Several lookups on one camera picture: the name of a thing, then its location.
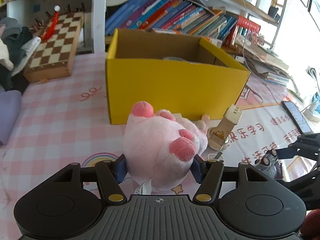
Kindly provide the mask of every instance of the open box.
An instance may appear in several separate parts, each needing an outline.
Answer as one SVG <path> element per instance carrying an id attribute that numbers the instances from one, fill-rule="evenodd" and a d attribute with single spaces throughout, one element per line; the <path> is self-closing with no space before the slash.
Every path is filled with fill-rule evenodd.
<path id="1" fill-rule="evenodd" d="M 192 121 L 203 114 L 221 119 L 236 103 L 249 75 L 201 37 L 117 29 L 106 64 L 110 122 L 125 124 L 138 101 L 147 101 L 155 112 L 167 109 Z"/>

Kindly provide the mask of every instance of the red tassel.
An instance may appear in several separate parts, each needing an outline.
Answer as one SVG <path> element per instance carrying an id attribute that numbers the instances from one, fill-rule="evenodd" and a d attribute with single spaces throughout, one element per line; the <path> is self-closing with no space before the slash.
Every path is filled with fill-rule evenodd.
<path id="1" fill-rule="evenodd" d="M 50 39 L 54 33 L 55 26 L 58 22 L 59 12 L 54 12 L 53 18 L 52 18 L 52 24 L 47 29 L 47 31 L 41 36 L 41 41 L 47 41 Z"/>

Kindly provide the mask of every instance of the phone screen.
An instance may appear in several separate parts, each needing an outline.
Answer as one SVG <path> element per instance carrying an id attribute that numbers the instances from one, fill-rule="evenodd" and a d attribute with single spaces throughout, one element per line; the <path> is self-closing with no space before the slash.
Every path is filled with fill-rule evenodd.
<path id="1" fill-rule="evenodd" d="M 294 103 L 283 101 L 282 104 L 284 105 L 284 109 L 286 109 L 287 112 L 290 114 L 294 123 L 298 126 L 301 134 L 313 133 L 305 117 L 302 115 L 302 113 L 300 113 L 299 109 Z"/>

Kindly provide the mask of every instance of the gray ribbed panel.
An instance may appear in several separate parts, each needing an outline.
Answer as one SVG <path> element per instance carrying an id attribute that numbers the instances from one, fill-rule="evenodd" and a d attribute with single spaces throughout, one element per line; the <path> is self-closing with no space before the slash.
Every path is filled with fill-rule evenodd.
<path id="1" fill-rule="evenodd" d="M 210 207 L 187 196 L 132 196 L 122 206 L 107 208 L 101 220 L 69 240 L 248 240 L 227 228 Z M 296 234 L 283 240 L 301 240 Z"/>

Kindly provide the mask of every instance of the tablecloth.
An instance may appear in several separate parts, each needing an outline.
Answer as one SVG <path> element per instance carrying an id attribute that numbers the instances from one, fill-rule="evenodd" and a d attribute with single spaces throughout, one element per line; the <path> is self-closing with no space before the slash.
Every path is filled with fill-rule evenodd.
<path id="1" fill-rule="evenodd" d="M 105 87 L 105 55 L 75 57 L 71 77 L 45 84 L 31 84 L 22 97 L 22 110 L 9 143 L 0 148 L 0 236 L 16 240 L 21 234 L 14 221 L 17 200 L 71 162 L 82 167 L 100 160 L 115 160 L 122 154 L 125 125 L 110 125 Z M 268 150 L 286 147 L 296 140 L 298 129 L 278 104 L 294 100 L 285 87 L 251 75 L 237 106 L 245 109 L 224 151 L 226 166 L 253 163 Z M 214 126 L 218 120 L 211 121 Z M 207 149 L 203 158 L 211 153 Z M 312 163 L 304 163 L 298 175 Z M 122 190 L 130 196 L 138 186 L 127 174 Z M 234 188 L 224 183 L 221 195 Z M 98 194 L 95 183 L 84 187 Z M 181 185 L 158 194 L 189 194 L 198 189 L 189 173 Z"/>

